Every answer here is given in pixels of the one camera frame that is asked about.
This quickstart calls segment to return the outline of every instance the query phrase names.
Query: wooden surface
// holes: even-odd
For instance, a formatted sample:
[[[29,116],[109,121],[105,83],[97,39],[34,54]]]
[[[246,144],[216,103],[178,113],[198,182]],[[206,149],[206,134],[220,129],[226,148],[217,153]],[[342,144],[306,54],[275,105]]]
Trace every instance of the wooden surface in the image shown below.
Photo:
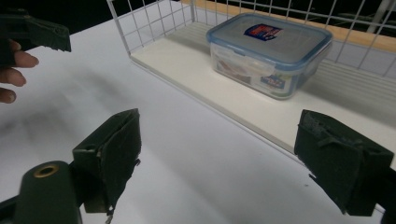
[[[189,4],[190,0],[181,0],[185,4]],[[227,6],[225,4],[221,3],[215,3],[211,1],[206,1],[206,0],[195,0],[195,5],[200,8],[205,8],[207,10],[216,10],[217,12],[220,13],[225,13],[229,15],[237,15],[239,13],[243,12],[253,12],[253,9],[248,9],[248,8],[239,8],[235,6]],[[268,15],[266,12],[262,11],[256,11],[256,13],[260,13],[262,15]],[[280,19],[285,19],[284,16],[279,16],[276,14],[271,14],[272,17],[280,18]],[[299,19],[294,19],[294,18],[288,18],[289,21],[296,21],[299,23],[305,23],[304,20],[299,20]],[[325,28],[325,24],[318,23],[318,22],[312,22],[312,21],[307,21],[306,24],[315,26],[315,27],[320,27],[320,28]],[[373,48],[375,49],[382,49],[390,52],[396,52],[396,38],[394,37],[389,37],[385,35],[378,35],[375,38],[375,34],[368,34],[364,33],[361,31],[349,31],[346,28],[342,27],[336,27],[336,26],[331,26],[328,25],[326,27],[327,30],[332,32],[333,37],[337,40],[345,41],[347,39],[347,42],[349,43],[354,43],[354,44],[359,44],[363,46],[371,46],[373,45]]]

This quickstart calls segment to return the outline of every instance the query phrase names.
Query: white table surface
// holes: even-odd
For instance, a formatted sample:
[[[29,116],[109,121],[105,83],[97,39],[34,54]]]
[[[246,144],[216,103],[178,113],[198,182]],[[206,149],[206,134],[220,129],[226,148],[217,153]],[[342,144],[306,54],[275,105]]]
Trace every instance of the white table surface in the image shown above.
[[[71,53],[30,50],[40,65],[22,69],[27,85],[0,105],[1,201],[26,171],[72,161],[72,148],[107,118],[137,107],[142,163],[113,223],[379,223],[377,211],[343,216],[285,152],[133,64],[113,21],[71,42]]]

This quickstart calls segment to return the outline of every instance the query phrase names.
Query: container label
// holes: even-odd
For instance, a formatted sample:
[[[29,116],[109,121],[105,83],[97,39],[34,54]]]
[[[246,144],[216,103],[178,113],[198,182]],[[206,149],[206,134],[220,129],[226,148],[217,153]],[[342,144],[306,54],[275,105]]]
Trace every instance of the container label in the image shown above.
[[[279,33],[282,29],[265,25],[265,24],[257,24],[250,28],[248,28],[244,35],[248,35],[263,41],[268,41],[276,38],[276,34]]]
[[[277,89],[285,89],[286,81],[274,75],[271,75],[269,77],[262,77],[262,82]]]

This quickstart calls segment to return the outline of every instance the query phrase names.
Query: transparent container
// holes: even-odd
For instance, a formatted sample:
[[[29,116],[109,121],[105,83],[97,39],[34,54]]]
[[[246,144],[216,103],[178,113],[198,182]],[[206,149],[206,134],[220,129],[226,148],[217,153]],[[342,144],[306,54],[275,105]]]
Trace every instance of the transparent container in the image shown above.
[[[332,45],[327,30],[253,13],[213,27],[206,39],[215,71],[278,100],[315,74]]]

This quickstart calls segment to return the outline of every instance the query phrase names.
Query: wire basket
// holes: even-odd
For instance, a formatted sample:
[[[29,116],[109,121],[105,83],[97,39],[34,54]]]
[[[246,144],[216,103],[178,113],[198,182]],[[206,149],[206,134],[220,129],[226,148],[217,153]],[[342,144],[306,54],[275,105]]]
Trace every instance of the wire basket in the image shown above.
[[[239,13],[254,12],[327,29],[334,36],[328,60],[381,77],[396,77],[395,0],[107,2],[128,54],[193,22],[214,26]]]

